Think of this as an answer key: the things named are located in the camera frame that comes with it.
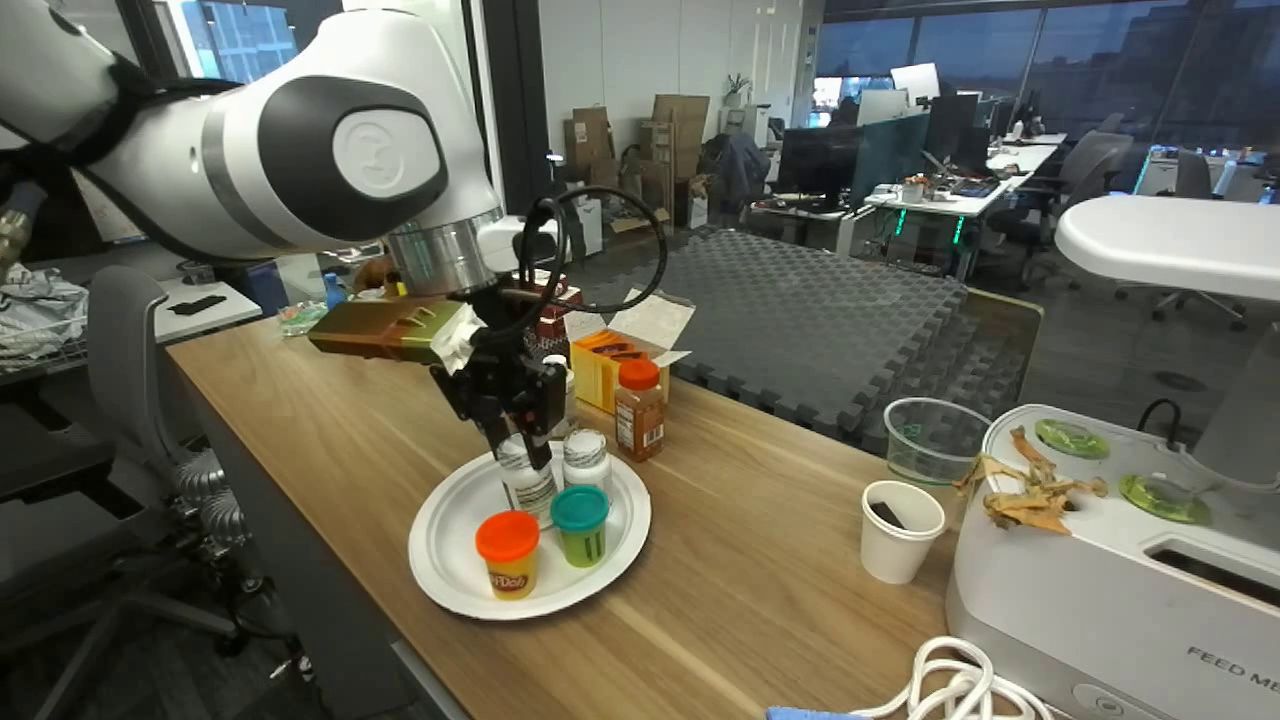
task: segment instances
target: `cup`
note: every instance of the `cup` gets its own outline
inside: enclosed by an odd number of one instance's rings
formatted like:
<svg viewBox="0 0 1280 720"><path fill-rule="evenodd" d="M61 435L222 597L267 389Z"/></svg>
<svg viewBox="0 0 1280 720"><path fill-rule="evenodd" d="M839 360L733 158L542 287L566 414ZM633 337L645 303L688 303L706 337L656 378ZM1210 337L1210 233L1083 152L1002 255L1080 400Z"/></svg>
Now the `cup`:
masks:
<svg viewBox="0 0 1280 720"><path fill-rule="evenodd" d="M910 583L931 539L946 527L943 502L907 482L907 479L875 479L864 488L864 537L859 558L864 571L880 583Z"/></svg>
<svg viewBox="0 0 1280 720"><path fill-rule="evenodd" d="M602 557L606 496L597 482L563 488L550 498L559 551L573 568L590 568Z"/></svg>
<svg viewBox="0 0 1280 720"><path fill-rule="evenodd" d="M520 598L537 583L537 517L494 512L477 527L477 551L485 557L491 597Z"/></svg>

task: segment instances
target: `white cable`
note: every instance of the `white cable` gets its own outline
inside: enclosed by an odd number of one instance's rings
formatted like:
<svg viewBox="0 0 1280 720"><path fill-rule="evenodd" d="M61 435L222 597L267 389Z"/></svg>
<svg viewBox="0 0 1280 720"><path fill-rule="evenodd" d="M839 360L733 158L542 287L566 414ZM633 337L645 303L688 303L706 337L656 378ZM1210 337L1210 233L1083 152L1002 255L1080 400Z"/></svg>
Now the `white cable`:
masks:
<svg viewBox="0 0 1280 720"><path fill-rule="evenodd" d="M946 720L996 720L996 698L1002 698L1018 720L1054 720L1054 713L1030 696L1027 686L996 674L996 664L988 652L959 636L931 636L918 644L910 659L910 680L901 686L889 705L880 707L853 707L849 716L893 716L907 713L907 720L929 720L931 713L943 707Z"/></svg>

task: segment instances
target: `wall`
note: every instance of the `wall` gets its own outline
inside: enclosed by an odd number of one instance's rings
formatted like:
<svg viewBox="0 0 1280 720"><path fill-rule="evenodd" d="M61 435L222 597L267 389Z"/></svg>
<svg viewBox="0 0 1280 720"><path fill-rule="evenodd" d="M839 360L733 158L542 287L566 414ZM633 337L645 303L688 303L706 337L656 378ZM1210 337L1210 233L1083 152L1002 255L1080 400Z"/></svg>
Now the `wall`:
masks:
<svg viewBox="0 0 1280 720"><path fill-rule="evenodd" d="M541 0L549 142L563 152L559 121L602 102L617 147L656 90L711 97L714 130L728 77L751 78L765 116L793 121L803 3L816 0Z"/></svg>

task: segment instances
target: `white plate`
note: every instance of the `white plate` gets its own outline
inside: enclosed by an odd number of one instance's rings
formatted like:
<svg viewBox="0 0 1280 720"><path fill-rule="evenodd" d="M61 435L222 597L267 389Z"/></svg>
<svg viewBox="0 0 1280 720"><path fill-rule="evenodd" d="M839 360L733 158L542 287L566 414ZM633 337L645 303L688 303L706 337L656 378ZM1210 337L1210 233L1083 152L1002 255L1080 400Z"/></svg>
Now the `white plate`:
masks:
<svg viewBox="0 0 1280 720"><path fill-rule="evenodd" d="M563 613L620 581L647 539L650 502L645 479L627 463L612 458L602 492L602 558L573 568L559 557L554 537L542 531L537 546L537 588L525 598L494 598L485 558L477 557L477 527L485 517L505 512L506 496L494 458L485 450L457 466L417 512L408 527L410 581L439 606L477 620L531 620Z"/></svg>

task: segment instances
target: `white appliance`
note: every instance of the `white appliance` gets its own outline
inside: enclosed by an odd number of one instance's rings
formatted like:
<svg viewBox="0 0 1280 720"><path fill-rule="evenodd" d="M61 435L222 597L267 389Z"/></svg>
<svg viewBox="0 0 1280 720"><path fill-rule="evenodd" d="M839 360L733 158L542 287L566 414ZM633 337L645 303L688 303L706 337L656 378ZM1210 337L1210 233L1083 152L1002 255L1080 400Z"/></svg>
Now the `white appliance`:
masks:
<svg viewBox="0 0 1280 720"><path fill-rule="evenodd" d="M1103 197L1061 218L1061 252L1086 272L1280 299L1280 209ZM1002 411L984 450L1022 466L1012 428L1112 496L1067 512L1073 537L996 527L975 498L959 520L946 623L996 667L1067 716L1280 716L1280 332L1241 367L1193 450L1067 406ZM1103 435L1108 458L1035 438L1038 421ZM1161 520L1117 488L1163 472L1206 523Z"/></svg>

